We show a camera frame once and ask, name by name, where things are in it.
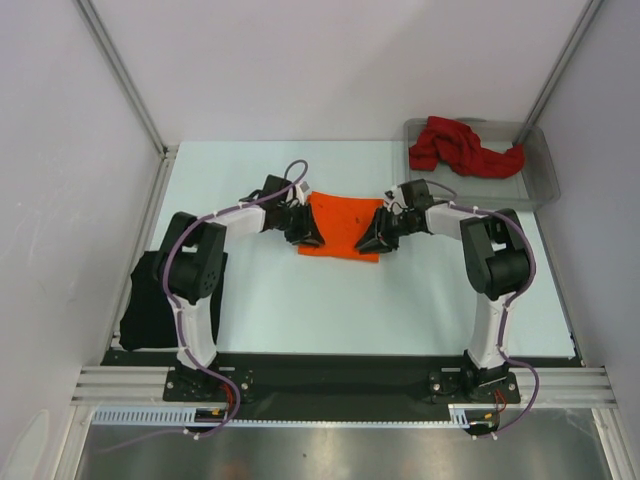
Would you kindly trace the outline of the orange t-shirt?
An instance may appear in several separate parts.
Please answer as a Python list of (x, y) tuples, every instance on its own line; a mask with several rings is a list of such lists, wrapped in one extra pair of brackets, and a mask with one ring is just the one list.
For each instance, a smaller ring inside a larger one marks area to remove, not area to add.
[(366, 233), (376, 210), (384, 205), (381, 199), (313, 192), (309, 197), (309, 204), (325, 243), (320, 247), (299, 246), (299, 255), (379, 262), (378, 253), (361, 254), (355, 245)]

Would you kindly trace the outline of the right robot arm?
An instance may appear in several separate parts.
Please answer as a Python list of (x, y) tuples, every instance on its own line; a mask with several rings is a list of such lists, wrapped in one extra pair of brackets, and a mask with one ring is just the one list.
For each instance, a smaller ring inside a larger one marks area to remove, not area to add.
[(402, 237), (417, 233), (461, 242), (467, 278), (477, 293), (474, 330), (464, 352), (470, 370), (461, 376), (461, 388), (469, 399), (484, 401), (497, 389), (493, 372), (509, 364), (509, 312), (530, 287), (537, 265), (515, 210), (463, 206), (434, 197), (430, 185), (420, 179), (386, 191), (355, 249), (390, 253)]

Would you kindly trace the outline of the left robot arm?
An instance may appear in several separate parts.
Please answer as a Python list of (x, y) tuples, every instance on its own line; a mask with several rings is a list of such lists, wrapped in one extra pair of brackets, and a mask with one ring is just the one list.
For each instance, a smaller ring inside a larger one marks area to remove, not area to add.
[(221, 376), (208, 366), (217, 355), (206, 306), (222, 282), (225, 244), (247, 235), (281, 231), (294, 246), (320, 247), (306, 182), (269, 175), (262, 188), (235, 205), (198, 218), (175, 213), (157, 252), (154, 273), (169, 301), (176, 327), (177, 359), (190, 368), (186, 387), (197, 398), (214, 397)]

